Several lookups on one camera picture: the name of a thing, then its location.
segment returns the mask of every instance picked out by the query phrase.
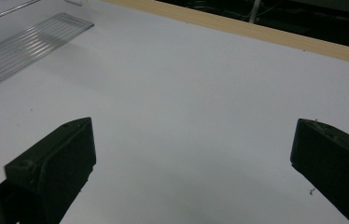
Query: table surface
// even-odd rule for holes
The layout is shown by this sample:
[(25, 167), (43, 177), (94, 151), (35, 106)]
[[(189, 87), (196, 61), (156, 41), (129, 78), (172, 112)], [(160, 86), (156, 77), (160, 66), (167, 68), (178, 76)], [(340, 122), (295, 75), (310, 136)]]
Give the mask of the table surface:
[(348, 62), (97, 0), (91, 13), (0, 84), (0, 182), (92, 117), (97, 164), (62, 223), (349, 223), (289, 160), (299, 118), (349, 133)]

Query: table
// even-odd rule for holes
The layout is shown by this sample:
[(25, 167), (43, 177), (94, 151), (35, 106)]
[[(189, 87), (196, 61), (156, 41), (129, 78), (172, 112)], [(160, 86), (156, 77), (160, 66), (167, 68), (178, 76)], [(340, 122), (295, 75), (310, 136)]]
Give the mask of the table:
[(95, 27), (0, 84), (3, 166), (92, 117), (62, 223), (349, 223), (290, 164), (297, 119), (349, 133), (349, 63), (91, 1)]

